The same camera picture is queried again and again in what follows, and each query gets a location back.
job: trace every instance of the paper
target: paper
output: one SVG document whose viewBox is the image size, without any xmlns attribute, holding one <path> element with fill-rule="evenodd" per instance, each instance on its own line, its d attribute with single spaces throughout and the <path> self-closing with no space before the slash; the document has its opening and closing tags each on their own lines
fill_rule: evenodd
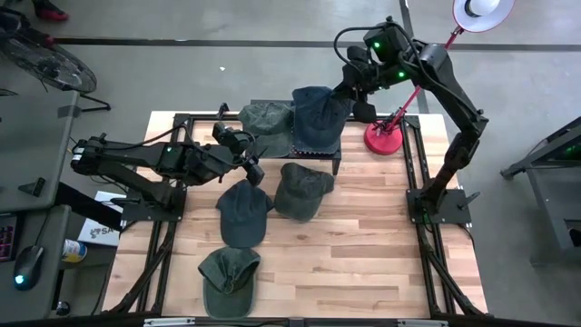
<svg viewBox="0 0 581 327">
<path fill-rule="evenodd" d="M 113 205 L 112 203 L 109 203 L 109 201 L 111 201 L 113 198 L 124 198 L 125 196 L 125 194 L 99 191 L 97 192 L 97 195 L 94 197 L 94 199 L 98 202 L 104 202 L 103 205 L 108 205 L 112 209 L 122 213 L 122 207 Z M 119 232 L 115 231 L 113 228 L 103 226 L 100 223 L 87 218 L 84 221 L 83 229 L 81 229 L 77 240 L 87 243 L 117 246 L 119 245 Z"/>
</svg>

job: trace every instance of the computer mouse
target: computer mouse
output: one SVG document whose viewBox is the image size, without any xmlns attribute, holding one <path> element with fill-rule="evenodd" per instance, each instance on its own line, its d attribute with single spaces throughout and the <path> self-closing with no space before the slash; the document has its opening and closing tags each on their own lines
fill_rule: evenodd
<svg viewBox="0 0 581 327">
<path fill-rule="evenodd" d="M 15 287 L 16 290 L 28 291 L 38 282 L 40 266 L 43 261 L 44 248 L 33 245 L 24 248 L 15 263 Z"/>
</svg>

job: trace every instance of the wooden tabletop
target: wooden tabletop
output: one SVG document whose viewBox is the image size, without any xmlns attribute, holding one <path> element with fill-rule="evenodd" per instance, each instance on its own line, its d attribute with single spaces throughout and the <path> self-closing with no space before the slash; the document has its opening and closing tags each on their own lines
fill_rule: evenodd
<svg viewBox="0 0 581 327">
<path fill-rule="evenodd" d="M 175 114 L 153 112 L 145 138 L 170 129 Z M 421 114 L 419 120 L 433 176 L 448 148 L 444 119 L 440 114 Z M 213 122 L 196 123 L 194 140 L 215 144 L 212 125 Z M 230 125 L 241 128 L 238 123 Z M 254 248 L 261 255 L 261 264 L 252 317 L 428 317 L 418 238 L 409 223 L 404 195 L 409 187 L 403 153 L 399 150 L 391 156 L 372 154 L 363 143 L 365 127 L 358 123 L 345 127 L 335 190 L 325 195 L 313 220 L 296 223 L 275 210 L 269 213 L 266 237 Z M 417 160 L 413 137 L 410 139 Z M 266 176 L 260 188 L 272 199 L 281 178 L 280 169 L 287 162 L 261 160 Z M 294 162 L 331 173 L 330 161 Z M 151 171 L 141 173 L 160 179 Z M 222 183 L 212 181 L 188 189 L 186 210 L 175 235 L 164 315 L 207 315 L 197 267 L 210 252 L 224 246 L 220 212 L 215 204 L 244 176 L 244 170 L 239 169 L 224 176 Z M 417 180 L 421 185 L 419 174 Z M 141 274 L 151 229 L 151 223 L 136 223 L 121 236 L 104 310 L 115 306 Z M 443 225 L 441 230 L 451 275 L 466 296 L 485 312 L 469 238 L 455 225 Z M 157 273 L 152 279 L 148 309 L 153 303 Z M 437 277 L 435 284 L 438 302 L 444 308 Z"/>
</svg>

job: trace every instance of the red shoe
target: red shoe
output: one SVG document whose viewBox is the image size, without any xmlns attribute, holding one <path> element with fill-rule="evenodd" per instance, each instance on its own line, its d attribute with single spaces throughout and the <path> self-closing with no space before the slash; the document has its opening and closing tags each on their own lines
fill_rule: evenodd
<svg viewBox="0 0 581 327">
<path fill-rule="evenodd" d="M 41 3 L 35 2 L 34 13 L 40 19 L 54 22 L 62 22 L 69 19 L 69 15 L 66 12 L 62 11 L 48 0 L 45 0 Z"/>
</svg>

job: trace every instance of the gray floor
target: gray floor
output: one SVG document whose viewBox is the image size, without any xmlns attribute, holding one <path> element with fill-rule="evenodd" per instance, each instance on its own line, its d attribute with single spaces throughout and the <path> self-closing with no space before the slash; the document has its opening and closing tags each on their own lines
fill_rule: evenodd
<svg viewBox="0 0 581 327">
<path fill-rule="evenodd" d="M 197 40 L 330 41 L 341 28 L 374 25 L 386 15 L 401 22 L 398 0 L 55 0 L 72 14 L 69 22 L 37 22 L 56 36 L 107 36 Z M 451 1 L 408 0 L 420 39 L 443 42 L 454 28 Z M 31 14 L 31 6 L 19 6 Z M 464 34 L 459 43 L 581 45 L 577 0 L 521 0 L 497 29 Z M 361 34 L 346 35 L 359 40 Z M 143 138 L 153 110 L 216 110 L 227 102 L 239 110 L 250 99 L 288 99 L 308 84 L 334 86 L 341 61 L 330 48 L 67 46 L 97 74 L 94 95 L 112 112 L 86 114 L 74 138 L 106 132 L 111 138 Z M 478 266 L 488 308 L 499 317 L 581 323 L 581 272 L 533 269 L 528 263 L 546 236 L 525 176 L 505 182 L 498 171 L 521 158 L 537 141 L 579 116 L 579 52 L 453 52 L 457 79 L 490 124 L 472 164 L 460 174 L 469 191 Z M 43 92 L 32 77 L 0 63 L 0 87 L 22 94 Z M 381 112 L 402 105 L 410 84 L 379 93 Z M 428 108 L 443 113 L 428 94 Z M 411 112 L 417 112 L 414 104 Z M 447 119 L 448 134 L 455 127 Z M 64 179 L 88 194 L 98 189 L 66 172 Z M 107 267 L 76 274 L 71 282 L 75 314 L 92 310 Z"/>
</svg>

